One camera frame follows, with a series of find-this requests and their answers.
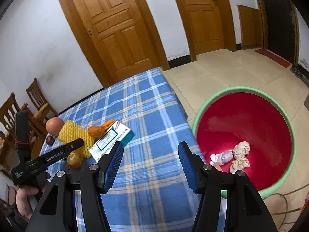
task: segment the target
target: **yellow foam fruit net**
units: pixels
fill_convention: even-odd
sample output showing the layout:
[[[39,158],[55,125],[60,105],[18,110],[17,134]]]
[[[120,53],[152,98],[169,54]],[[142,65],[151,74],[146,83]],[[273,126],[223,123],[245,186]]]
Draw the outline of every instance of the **yellow foam fruit net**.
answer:
[[[62,143],[67,144],[78,138],[82,138],[85,144],[83,147],[76,149],[74,152],[81,153],[84,158],[90,158],[91,154],[89,149],[94,145],[95,138],[90,137],[87,131],[80,125],[71,120],[67,120],[58,135],[58,139]]]

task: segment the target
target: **chair backrest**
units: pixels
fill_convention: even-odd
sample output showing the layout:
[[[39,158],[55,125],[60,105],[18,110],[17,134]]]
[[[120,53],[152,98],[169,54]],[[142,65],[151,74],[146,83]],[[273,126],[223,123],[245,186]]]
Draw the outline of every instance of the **chair backrest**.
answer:
[[[39,111],[40,108],[47,103],[46,98],[44,97],[44,95],[42,94],[38,82],[37,82],[37,78],[34,78],[34,81],[32,82],[32,84],[26,89],[26,92],[31,100],[31,102],[34,104],[34,106],[36,107],[36,109]]]
[[[0,122],[12,137],[15,137],[15,116],[19,111],[20,108],[16,102],[15,94],[12,92],[0,108]],[[4,133],[1,131],[0,136],[3,140],[6,140]]]

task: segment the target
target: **blue plaid tablecloth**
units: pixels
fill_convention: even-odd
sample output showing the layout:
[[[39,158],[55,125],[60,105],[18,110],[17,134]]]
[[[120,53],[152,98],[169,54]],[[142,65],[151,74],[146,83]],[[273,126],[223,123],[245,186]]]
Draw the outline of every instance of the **blue plaid tablecloth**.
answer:
[[[186,122],[186,114],[159,69],[151,69],[119,82],[60,115],[85,129],[116,119],[135,136],[125,146],[113,187],[101,195],[113,232],[191,231],[200,196],[189,188],[178,157],[178,144],[186,141],[193,153],[200,150]],[[44,143],[41,153],[61,145]],[[82,168],[95,163],[84,161]],[[48,168],[53,177],[68,169],[60,160]],[[80,192],[75,192],[78,230],[86,231]],[[221,212],[218,231],[223,231]]]

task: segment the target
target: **silver bolt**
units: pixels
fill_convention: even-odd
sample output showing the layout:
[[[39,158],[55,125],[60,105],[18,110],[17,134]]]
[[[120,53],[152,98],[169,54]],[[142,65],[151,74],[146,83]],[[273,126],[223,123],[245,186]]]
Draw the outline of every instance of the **silver bolt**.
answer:
[[[92,164],[92,165],[90,165],[89,169],[91,171],[97,170],[98,169],[98,165],[97,164]]]
[[[245,172],[243,171],[243,170],[238,170],[237,171],[237,174],[239,175],[239,176],[245,176]]]
[[[212,166],[211,166],[210,164],[204,164],[204,165],[203,165],[203,168],[204,168],[205,170],[210,170],[210,169],[212,169]]]
[[[64,174],[65,174],[64,171],[59,171],[59,172],[57,173],[57,176],[58,176],[58,177],[62,177],[62,176],[64,176]]]

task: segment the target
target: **hand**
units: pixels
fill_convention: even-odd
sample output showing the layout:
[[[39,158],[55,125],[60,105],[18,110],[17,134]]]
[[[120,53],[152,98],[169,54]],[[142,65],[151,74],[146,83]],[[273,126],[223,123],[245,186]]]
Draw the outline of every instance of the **hand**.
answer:
[[[49,173],[46,173],[46,178],[50,179]],[[48,187],[49,182],[44,185],[42,191],[44,192]],[[30,220],[33,210],[27,200],[28,196],[36,195],[39,190],[36,187],[31,186],[21,186],[16,193],[16,206],[18,212],[24,217],[26,220]]]

